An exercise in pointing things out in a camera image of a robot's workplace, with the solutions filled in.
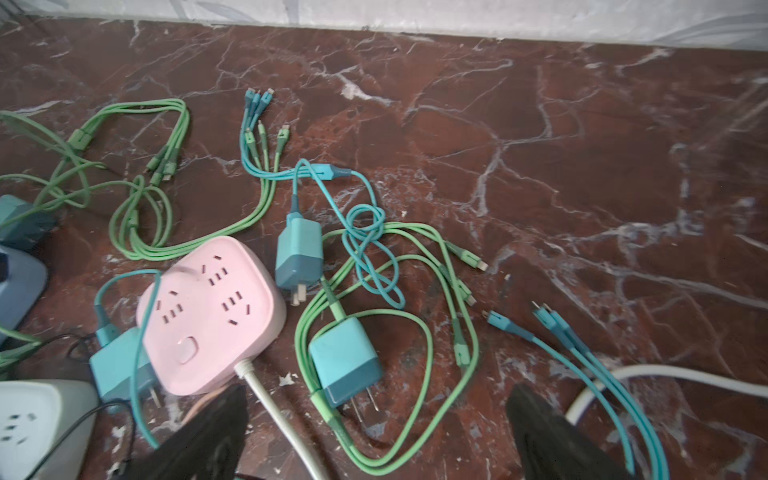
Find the white power socket block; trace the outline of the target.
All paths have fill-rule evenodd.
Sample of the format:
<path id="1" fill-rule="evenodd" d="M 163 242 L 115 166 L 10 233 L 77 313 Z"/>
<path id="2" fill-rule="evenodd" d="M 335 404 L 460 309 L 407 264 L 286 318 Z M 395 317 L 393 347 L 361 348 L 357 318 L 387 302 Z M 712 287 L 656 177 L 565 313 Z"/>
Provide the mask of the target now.
<path id="1" fill-rule="evenodd" d="M 95 388 L 75 380 L 1 383 L 1 477 L 24 479 L 81 416 L 98 405 Z M 37 479 L 79 476 L 94 417 L 85 420 L 36 473 Z"/>

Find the green charger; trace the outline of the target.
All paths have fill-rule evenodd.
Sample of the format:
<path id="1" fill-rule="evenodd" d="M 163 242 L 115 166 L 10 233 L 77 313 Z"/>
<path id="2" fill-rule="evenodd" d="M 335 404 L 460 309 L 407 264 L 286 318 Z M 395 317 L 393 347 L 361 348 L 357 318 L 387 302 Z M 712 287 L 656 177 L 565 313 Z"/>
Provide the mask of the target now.
<path id="1" fill-rule="evenodd" d="M 55 217 L 10 194 L 1 197 L 1 244 L 31 251 L 56 226 Z"/>

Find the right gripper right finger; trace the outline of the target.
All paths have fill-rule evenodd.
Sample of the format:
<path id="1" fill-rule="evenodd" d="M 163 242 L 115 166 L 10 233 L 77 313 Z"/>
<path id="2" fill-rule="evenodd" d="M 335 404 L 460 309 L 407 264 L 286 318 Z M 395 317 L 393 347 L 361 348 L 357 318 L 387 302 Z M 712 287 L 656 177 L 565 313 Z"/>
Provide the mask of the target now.
<path id="1" fill-rule="evenodd" d="M 525 479 L 633 477 L 529 386 L 516 385 L 505 410 Z"/>

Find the teal charger plug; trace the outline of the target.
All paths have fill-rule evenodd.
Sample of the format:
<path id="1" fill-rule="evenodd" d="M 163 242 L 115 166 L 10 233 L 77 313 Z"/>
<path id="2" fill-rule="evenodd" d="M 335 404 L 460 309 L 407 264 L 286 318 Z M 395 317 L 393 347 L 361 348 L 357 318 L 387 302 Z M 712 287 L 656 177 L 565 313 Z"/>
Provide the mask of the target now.
<path id="1" fill-rule="evenodd" d="M 139 345 L 139 333 L 138 327 L 119 332 L 112 324 L 96 331 L 100 349 L 90 357 L 89 365 L 103 402 L 130 399 L 129 383 L 135 371 L 133 362 Z M 140 351 L 135 372 L 138 393 L 148 394 L 158 381 L 144 349 Z"/>
<path id="2" fill-rule="evenodd" d="M 289 213 L 278 238 L 275 281 L 291 293 L 293 306 L 305 302 L 308 289 L 320 281 L 323 261 L 321 225 L 298 211 Z"/>

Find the teal chargers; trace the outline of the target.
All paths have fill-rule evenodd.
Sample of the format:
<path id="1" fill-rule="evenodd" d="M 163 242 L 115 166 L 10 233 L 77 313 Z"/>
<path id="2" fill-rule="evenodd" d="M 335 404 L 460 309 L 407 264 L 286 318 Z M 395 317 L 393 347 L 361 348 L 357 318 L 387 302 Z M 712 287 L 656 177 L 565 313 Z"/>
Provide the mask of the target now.
<path id="1" fill-rule="evenodd" d="M 320 387 L 311 395 L 319 411 L 351 403 L 358 423 L 364 421 L 355 397 L 365 391 L 375 409 L 370 387 L 383 377 L 383 368 L 362 323 L 349 317 L 313 340 L 309 353 Z"/>

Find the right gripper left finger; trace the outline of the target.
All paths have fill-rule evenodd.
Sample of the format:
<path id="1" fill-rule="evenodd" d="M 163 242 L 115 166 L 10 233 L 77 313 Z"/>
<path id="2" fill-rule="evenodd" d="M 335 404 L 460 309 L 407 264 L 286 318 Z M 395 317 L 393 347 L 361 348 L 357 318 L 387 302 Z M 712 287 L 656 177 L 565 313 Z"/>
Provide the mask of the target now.
<path id="1" fill-rule="evenodd" d="M 234 479 L 245 447 L 247 394 L 228 386 L 151 454 L 119 479 Z"/>

